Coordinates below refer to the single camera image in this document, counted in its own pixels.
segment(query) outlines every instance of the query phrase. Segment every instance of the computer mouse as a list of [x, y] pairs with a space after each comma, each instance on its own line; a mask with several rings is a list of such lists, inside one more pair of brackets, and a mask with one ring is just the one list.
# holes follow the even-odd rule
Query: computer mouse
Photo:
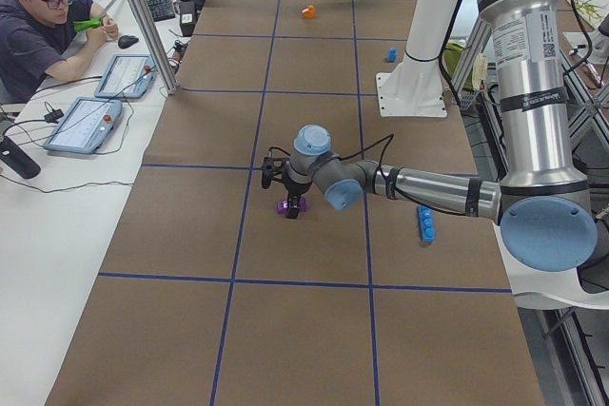
[[139, 41], [140, 39], [135, 35], [121, 35], [121, 38], [118, 39], [118, 48], [127, 49]]

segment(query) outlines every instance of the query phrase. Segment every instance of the brown table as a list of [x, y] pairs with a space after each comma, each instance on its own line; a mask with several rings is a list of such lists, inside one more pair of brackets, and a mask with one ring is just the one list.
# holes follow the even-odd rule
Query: brown table
[[[459, 110], [381, 118], [416, 0], [207, 0], [48, 405], [542, 405], [491, 224], [260, 186], [305, 124], [475, 174]], [[314, 20], [300, 10], [315, 4]], [[378, 158], [380, 150], [367, 157]]]

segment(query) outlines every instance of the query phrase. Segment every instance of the yellow-green object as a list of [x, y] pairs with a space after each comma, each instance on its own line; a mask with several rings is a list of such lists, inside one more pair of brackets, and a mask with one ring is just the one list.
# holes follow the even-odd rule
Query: yellow-green object
[[74, 30], [82, 32], [87, 29], [96, 29], [102, 26], [103, 18], [91, 18], [87, 21], [74, 21]]
[[[455, 70], [457, 69], [457, 64], [459, 63], [459, 59], [461, 59], [461, 55], [465, 50], [464, 47], [459, 45], [458, 43], [448, 42], [446, 45], [446, 49], [444, 50], [444, 62], [446, 63], [446, 70], [448, 74], [451, 76], [454, 75]], [[470, 71], [465, 79], [465, 84], [463, 84], [463, 89], [474, 90], [472, 86], [472, 72]]]

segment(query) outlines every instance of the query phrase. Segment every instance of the black keyboard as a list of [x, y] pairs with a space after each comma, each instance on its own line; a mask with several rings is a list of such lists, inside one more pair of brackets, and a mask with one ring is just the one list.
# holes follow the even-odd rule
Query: black keyboard
[[146, 0], [154, 21], [175, 18], [172, 0]]

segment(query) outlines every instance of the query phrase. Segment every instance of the orange toy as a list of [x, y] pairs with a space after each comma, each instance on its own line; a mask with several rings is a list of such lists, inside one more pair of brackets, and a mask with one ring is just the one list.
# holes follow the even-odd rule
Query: orange toy
[[315, 19], [317, 16], [317, 9], [314, 5], [308, 5], [303, 11], [301, 11], [301, 16], [306, 19]]

